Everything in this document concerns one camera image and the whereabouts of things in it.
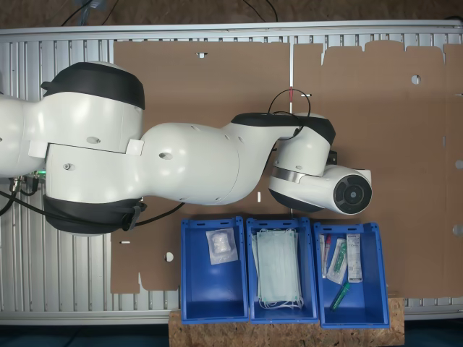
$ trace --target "face mask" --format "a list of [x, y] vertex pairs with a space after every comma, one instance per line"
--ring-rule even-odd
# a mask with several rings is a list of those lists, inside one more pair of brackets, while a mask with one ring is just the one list
[[252, 251], [258, 272], [260, 305], [266, 309], [302, 308], [295, 230], [263, 229], [252, 238]]

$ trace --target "wooden board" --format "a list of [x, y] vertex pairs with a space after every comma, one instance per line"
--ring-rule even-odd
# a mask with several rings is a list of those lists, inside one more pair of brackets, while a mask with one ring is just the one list
[[400, 346], [404, 337], [404, 300], [389, 299], [390, 329], [324, 330], [319, 324], [224, 323], [183, 325], [180, 311], [171, 312], [171, 347], [190, 346]]

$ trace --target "blue bin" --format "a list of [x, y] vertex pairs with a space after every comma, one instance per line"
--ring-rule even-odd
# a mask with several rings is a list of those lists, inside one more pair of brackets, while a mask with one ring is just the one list
[[[258, 298], [258, 274], [255, 269], [252, 255], [251, 236], [260, 229], [287, 229], [294, 228], [299, 233], [297, 243], [297, 259], [299, 261], [299, 273], [302, 298], [302, 309], [263, 309], [259, 305]], [[249, 271], [249, 305], [251, 308], [251, 323], [317, 323], [317, 295], [315, 292], [315, 269], [311, 246], [310, 223], [307, 218], [291, 220], [254, 220], [246, 221], [247, 229], [247, 269]]]
[[[211, 265], [205, 232], [233, 228], [238, 261]], [[182, 322], [247, 322], [243, 219], [182, 221]]]
[[[360, 234], [360, 251], [363, 282], [350, 283], [350, 290], [339, 308], [332, 312], [330, 306], [341, 285], [322, 278], [320, 256], [320, 234], [331, 235], [328, 266], [333, 258], [336, 240], [347, 234]], [[320, 303], [320, 325], [323, 329], [389, 328], [389, 307], [384, 274], [383, 251], [379, 227], [376, 223], [356, 226], [313, 225], [313, 236], [317, 254], [318, 302]], [[347, 271], [344, 283], [347, 282]]]

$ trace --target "brown cardboard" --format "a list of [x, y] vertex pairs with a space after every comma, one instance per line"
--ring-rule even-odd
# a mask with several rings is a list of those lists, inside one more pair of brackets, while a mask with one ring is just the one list
[[[196, 53], [207, 55], [200, 58]], [[267, 111], [274, 96], [289, 86], [287, 43], [116, 42], [114, 60], [143, 83], [145, 131], [171, 121], [222, 127], [237, 114]], [[275, 110], [288, 111], [288, 97], [279, 98]], [[288, 213], [268, 191], [271, 169], [267, 167], [255, 191], [239, 202], [220, 207], [185, 205], [155, 223], [112, 233], [111, 292], [139, 293], [138, 273], [144, 289], [178, 288], [183, 218]], [[145, 203], [148, 209], [141, 220], [178, 205], [158, 197], [147, 197]], [[173, 262], [164, 261], [167, 252], [173, 253]]]
[[[294, 87], [336, 129], [339, 165], [372, 171], [373, 199], [350, 223], [379, 224], [389, 291], [403, 297], [463, 295], [463, 50], [393, 41], [361, 47], [294, 47]], [[419, 75], [418, 85], [412, 76]], [[294, 111], [303, 111], [302, 98]], [[336, 219], [324, 210], [311, 218]]]
[[[379, 223], [389, 293], [402, 297], [461, 296], [463, 238], [463, 47], [447, 45], [446, 64], [436, 47], [393, 41], [360, 47], [294, 47], [294, 87], [310, 93], [314, 113], [331, 120], [339, 164], [368, 168], [373, 176], [370, 207], [354, 217], [324, 210], [309, 215], [327, 223]], [[195, 53], [208, 53], [201, 59]], [[221, 127], [236, 114], [266, 110], [289, 85], [289, 47], [272, 43], [116, 43], [116, 63], [145, 86], [145, 130], [167, 121]], [[420, 84], [412, 76], [420, 76]], [[294, 111], [305, 99], [294, 94]], [[283, 108], [287, 98], [278, 101]], [[284, 214], [268, 193], [271, 166], [248, 197], [232, 205], [185, 205], [177, 213], [112, 237], [113, 293], [179, 285], [179, 223], [182, 218]], [[262, 202], [257, 203], [257, 192]], [[145, 200], [143, 218], [177, 205]], [[131, 241], [121, 245], [120, 241]], [[164, 262], [174, 253], [172, 263]]]

